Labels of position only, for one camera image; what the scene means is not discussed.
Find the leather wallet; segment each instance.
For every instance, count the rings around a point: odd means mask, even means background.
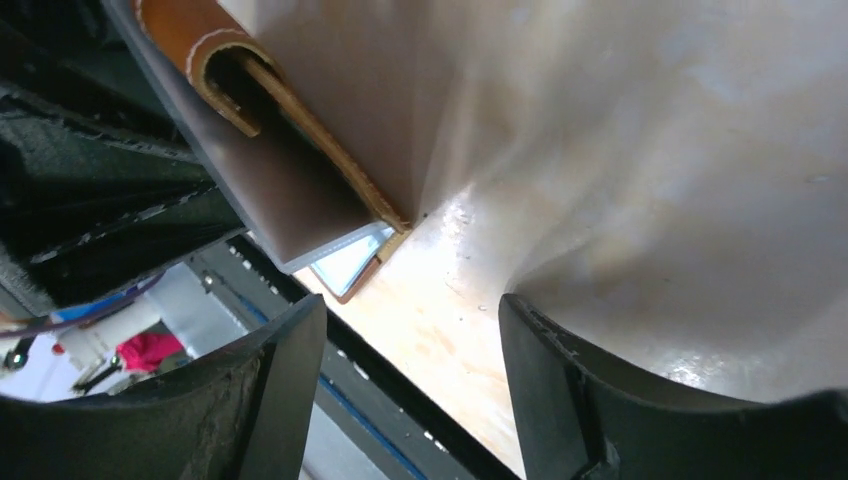
[[[217,1],[131,0],[131,8],[141,31],[223,118],[251,138],[264,130],[276,131],[279,125],[275,124],[292,124],[323,152],[372,214],[394,230],[344,289],[328,287],[340,302],[347,302],[406,238],[409,218],[393,207],[369,175],[298,99],[271,55]]]

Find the blue wire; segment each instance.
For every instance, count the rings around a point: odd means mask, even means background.
[[[403,465],[403,467],[406,468],[406,470],[409,471],[409,473],[413,477],[415,477],[417,480],[427,480],[427,477],[425,477],[424,474],[421,473],[421,470],[418,470],[418,468],[413,465],[412,462],[410,462],[409,459],[406,458],[403,453],[401,453],[394,445],[392,445],[389,439],[383,436],[383,434],[380,433],[380,431],[377,430],[374,425],[372,425],[371,422],[369,422],[368,419],[365,418],[365,416],[359,413],[359,410],[357,410],[356,407],[353,406],[353,404],[351,404],[348,399],[345,398],[344,395],[342,395],[341,392],[339,392],[336,387],[333,386],[332,383],[330,383],[327,377],[321,375],[318,378],[318,383],[320,383],[322,387],[324,387],[328,392],[330,392],[330,395],[332,395],[333,398],[335,398],[339,403],[341,403],[345,410],[347,410],[347,412],[353,418],[355,418],[359,422],[359,424],[362,425],[362,427],[365,428],[365,430],[371,434],[371,436],[373,436],[378,442],[380,442],[383,448],[388,450],[389,453],[393,457],[395,457],[395,459],[401,465]]]
[[[252,313],[256,318],[259,319],[259,323],[261,323],[263,325],[268,323],[268,317],[266,317],[265,314],[262,313],[261,310],[256,308],[256,305],[254,305],[253,303],[250,302],[250,300],[246,299],[242,295],[239,295],[238,293],[236,293],[236,296],[238,297],[239,300],[241,300],[242,305],[244,305],[245,308],[247,308],[247,310],[250,311],[250,313]]]

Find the brown leather wallet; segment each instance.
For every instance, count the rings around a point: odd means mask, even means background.
[[[179,69],[200,96],[248,136],[258,135],[264,117],[229,74],[240,73],[279,105],[353,187],[366,206],[395,231],[410,229],[360,165],[298,99],[280,66],[216,0],[130,0],[141,29]]]

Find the white stitching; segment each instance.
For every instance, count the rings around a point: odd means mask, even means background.
[[[141,31],[149,38],[150,32],[147,31],[147,25],[144,24],[144,14],[142,13],[143,9],[144,0],[135,0],[135,19],[141,26]]]
[[[209,33],[203,35],[202,37],[200,37],[197,40],[197,42],[195,42],[194,45],[191,46],[191,50],[189,50],[189,52],[188,52],[188,58],[186,58],[185,74],[186,74],[186,77],[188,78],[188,83],[194,85],[194,81],[193,81],[193,78],[192,78],[193,72],[192,72],[192,68],[191,68],[191,63],[194,60],[194,55],[197,53],[197,49],[200,48],[200,46],[203,45],[203,43],[206,40],[209,40],[210,38],[217,36],[217,35],[220,35],[222,33],[235,33],[237,35],[247,36],[246,33],[244,33],[241,30],[235,29],[235,28],[219,28],[218,30],[214,30],[214,31],[209,32]]]

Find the pink cloth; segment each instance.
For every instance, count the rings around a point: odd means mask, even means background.
[[[170,333],[140,333],[118,345],[115,351],[124,360],[126,370],[150,373],[182,348],[177,337]]]

